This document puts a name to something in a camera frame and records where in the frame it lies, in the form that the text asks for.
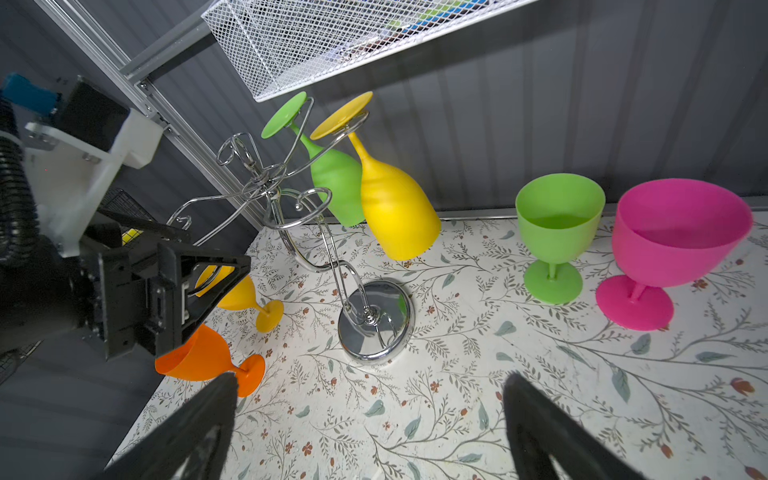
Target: floral tablecloth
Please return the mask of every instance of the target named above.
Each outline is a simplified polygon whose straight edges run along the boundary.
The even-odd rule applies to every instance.
[[[248,250],[252,276],[261,303],[285,303],[282,323],[265,336],[254,311],[216,310],[207,321],[235,362],[251,353],[267,362],[262,385],[237,406],[223,478],[516,478],[500,391],[519,371],[648,478],[765,480],[768,212],[715,271],[667,289],[674,319],[651,333],[623,329],[595,305],[598,284],[620,272],[612,223],[574,262],[584,290],[563,306],[523,287],[533,258],[515,220],[443,222],[435,246],[407,262],[385,257],[367,226],[332,227],[341,257],[366,279],[412,294],[413,338],[379,367],[341,349],[330,273],[301,270],[262,231]],[[293,235],[319,263],[317,233]],[[166,378],[115,458],[201,386]]]

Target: black cable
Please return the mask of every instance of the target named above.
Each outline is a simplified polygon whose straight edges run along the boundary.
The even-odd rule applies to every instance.
[[[18,137],[13,107],[2,97],[0,130]],[[38,242],[38,214],[22,158],[15,142],[0,137],[0,266],[24,265]]]

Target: yellow wine glass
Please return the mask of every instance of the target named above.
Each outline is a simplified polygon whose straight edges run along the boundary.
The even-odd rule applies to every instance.
[[[310,135],[318,140],[344,128],[373,98],[369,91],[342,106]],[[386,255],[411,260],[427,251],[440,234],[440,219],[424,190],[406,172],[371,157],[355,132],[349,141],[362,163],[362,211]]]
[[[205,283],[206,280],[214,274],[216,266],[209,265],[203,270],[200,278],[197,279],[197,287]],[[200,292],[195,293],[197,296],[202,296],[208,290],[214,288],[214,285],[223,280],[227,275],[234,271],[233,266],[222,266],[219,273],[214,278],[214,281],[210,285],[206,286]],[[254,308],[259,311],[259,316],[256,318],[256,329],[261,333],[268,333],[275,329],[280,320],[283,318],[284,305],[279,300],[272,300],[265,306],[259,305],[256,301],[256,287],[253,285],[250,275],[243,278],[232,290],[224,296],[218,305],[225,310],[245,310]]]

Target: green wine glass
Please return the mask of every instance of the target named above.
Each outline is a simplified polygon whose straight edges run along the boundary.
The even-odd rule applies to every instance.
[[[575,300],[583,282],[569,262],[594,239],[605,207],[603,189],[581,175],[544,175],[520,190],[515,206],[520,236],[538,258],[525,271],[525,288],[546,303]]]
[[[294,119],[305,101],[306,92],[294,95],[266,123],[261,137],[270,138],[286,127],[299,134],[299,127]],[[300,140],[310,154],[310,160],[323,151],[324,147],[314,144],[304,134]],[[366,219],[360,199],[362,166],[358,161],[343,152],[331,149],[310,166],[310,171],[315,187],[326,187],[333,192],[328,208],[339,223],[344,227],[353,227]],[[325,194],[318,193],[318,196],[321,201],[326,201]]]

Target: wire mesh basket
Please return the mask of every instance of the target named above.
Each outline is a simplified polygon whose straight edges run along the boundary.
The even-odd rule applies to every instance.
[[[144,207],[121,188],[109,187],[104,198],[101,199],[99,208],[115,212],[116,214],[128,215],[130,217],[151,220],[153,222],[155,221]],[[123,246],[128,247],[133,246],[133,244],[129,244],[131,240],[143,233],[142,230],[136,230],[135,228],[126,227],[125,225],[121,225],[121,232],[123,234]]]
[[[202,15],[265,101],[534,0],[219,0]]]

